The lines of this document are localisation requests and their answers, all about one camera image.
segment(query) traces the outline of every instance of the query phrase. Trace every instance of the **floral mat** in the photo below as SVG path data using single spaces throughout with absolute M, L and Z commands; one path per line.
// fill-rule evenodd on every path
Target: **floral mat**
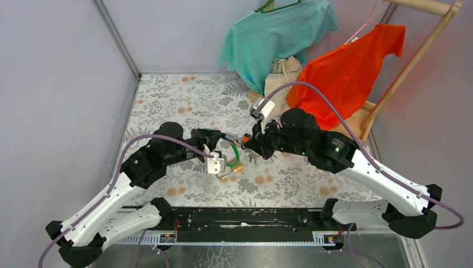
M 184 138 L 190 137 L 193 128 L 214 128 L 242 137 L 255 124 L 246 94 L 247 87 L 237 74 L 143 75 L 123 146 L 167 121 L 181 124 Z M 127 157 L 146 143 L 136 142 Z M 228 160 L 233 158 L 228 143 L 220 141 L 218 148 Z M 303 156 L 275 152 L 270 160 L 260 157 L 255 164 L 242 149 L 240 155 L 243 170 L 224 180 L 204 173 L 204 164 L 197 159 L 169 166 L 165 177 L 128 205 L 165 197 L 172 206 L 322 207 L 327 198 L 380 198 L 352 180 L 317 170 Z

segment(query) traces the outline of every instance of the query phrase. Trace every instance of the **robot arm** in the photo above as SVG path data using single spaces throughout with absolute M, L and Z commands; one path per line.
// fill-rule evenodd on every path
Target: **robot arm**
M 191 138 L 184 140 L 182 126 L 166 122 L 154 132 L 183 141 L 199 151 L 213 155 L 211 161 L 205 159 L 207 172 L 223 172 L 225 157 L 220 151 L 214 151 L 221 132 L 213 130 L 192 130 Z M 111 219 L 131 198 L 143 193 L 155 181 L 166 175 L 167 166 L 189 159 L 204 158 L 190 149 L 176 143 L 152 138 L 148 144 L 139 148 L 122 164 L 118 180 L 107 194 L 111 184 L 98 193 L 84 208 L 65 221 L 52 221 L 46 231 L 55 239 L 65 230 L 70 231 L 57 244 L 62 258 L 72 267 L 86 267 L 94 262 L 107 247 L 140 230 L 155 226 L 168 227 L 172 224 L 172 208 L 163 198 L 154 198 L 136 212 L 122 218 Z M 97 201 L 106 197 L 96 206 L 79 225 L 72 228 L 72 223 L 82 217 Z
M 434 229 L 437 215 L 430 210 L 433 204 L 380 174 L 353 140 L 342 133 L 320 130 L 314 116 L 299 108 L 282 114 L 281 125 L 274 120 L 268 121 L 265 112 L 263 108 L 261 114 L 255 115 L 258 123 L 253 127 L 252 135 L 245 135 L 244 147 L 264 159 L 270 158 L 275 151 L 307 156 L 308 162 L 318 169 L 353 179 L 384 198 L 376 202 L 329 199 L 324 207 L 327 222 L 385 225 L 409 238 L 420 238 Z M 440 187 L 416 184 L 376 163 L 403 183 L 440 200 Z

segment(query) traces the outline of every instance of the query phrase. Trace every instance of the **orange shirt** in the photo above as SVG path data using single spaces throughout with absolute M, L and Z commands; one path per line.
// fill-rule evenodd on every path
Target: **orange shirt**
M 378 24 L 353 43 L 342 45 L 307 64 L 297 80 L 320 90 L 343 119 L 349 118 L 367 100 L 386 55 L 402 55 L 405 26 Z M 312 89 L 294 85 L 286 96 L 291 107 L 313 114 L 323 130 L 340 121 Z

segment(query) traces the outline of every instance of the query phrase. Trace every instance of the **white wall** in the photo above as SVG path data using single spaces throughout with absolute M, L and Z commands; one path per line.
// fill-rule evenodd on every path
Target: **white wall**
M 36 267 L 49 221 L 103 187 L 134 77 L 92 1 L 0 6 L 0 267 Z
M 141 72 L 218 71 L 215 64 L 230 26 L 266 0 L 105 0 Z M 296 0 L 276 0 L 276 7 Z M 330 0 L 340 30 L 329 34 L 312 58 L 343 44 L 368 19 L 374 0 Z M 375 19 L 388 4 L 379 1 Z
M 433 231 L 421 239 L 429 268 L 471 267 L 473 262 L 473 3 L 465 2 L 373 126 L 388 166 L 413 181 L 438 184 L 442 201 L 465 216 L 463 227 Z M 436 20 L 407 8 L 397 12 L 393 23 L 407 26 L 408 55 Z M 401 67 L 395 63 L 393 75 Z M 443 209 L 434 211 L 439 225 L 457 222 Z

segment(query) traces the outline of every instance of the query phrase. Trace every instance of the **wooden rack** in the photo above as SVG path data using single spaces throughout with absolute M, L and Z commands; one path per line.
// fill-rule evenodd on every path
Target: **wooden rack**
M 420 61 L 428 49 L 432 46 L 434 41 L 440 36 L 442 31 L 447 27 L 450 21 L 455 17 L 455 15 L 460 10 L 463 2 L 454 1 L 453 4 L 440 3 L 433 0 L 384 0 L 386 2 L 391 2 L 398 4 L 400 6 L 409 7 L 419 11 L 427 12 L 440 16 L 440 20 L 437 25 L 432 29 L 429 35 L 426 37 L 424 42 L 420 45 L 417 51 L 412 55 L 411 59 L 406 63 L 404 68 L 400 71 L 398 76 L 389 86 L 389 88 L 384 92 L 381 99 L 378 103 L 372 103 L 366 101 L 362 108 L 356 111 L 351 117 L 347 118 L 345 121 L 350 126 L 351 130 L 362 142 L 365 142 L 368 138 L 368 134 L 373 125 L 374 118 L 381 111 L 383 105 L 391 98 L 394 92 L 399 88 L 400 84 L 404 81 L 407 75 L 412 71 L 415 65 Z M 251 90 L 247 94 L 248 99 L 254 102 L 257 98 L 262 97 L 258 93 L 255 93 Z M 334 131 L 341 132 L 347 136 L 348 133 L 345 128 L 340 124 L 333 129 Z

